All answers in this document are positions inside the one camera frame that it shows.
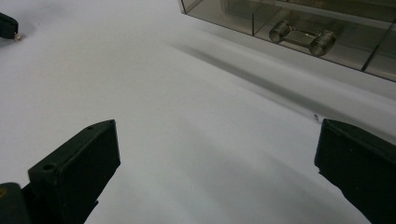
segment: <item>white table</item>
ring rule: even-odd
[[[182,15],[176,0],[6,1],[0,182],[84,127],[121,167],[87,223],[368,223],[318,174],[323,118],[396,143],[396,85]]]

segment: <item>black plastic part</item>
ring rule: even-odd
[[[396,223],[396,146],[325,119],[315,165],[372,223]]]
[[[18,33],[18,22],[13,18],[0,13],[0,37],[5,39],[14,39]]]
[[[115,121],[84,129],[29,170],[32,222],[84,223],[119,166]]]
[[[18,184],[0,184],[0,223],[31,224]]]

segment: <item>white surface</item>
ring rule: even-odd
[[[87,223],[368,223],[314,165],[314,115],[396,142],[396,86],[179,13],[176,0],[6,1],[0,182],[82,128],[121,167]]]

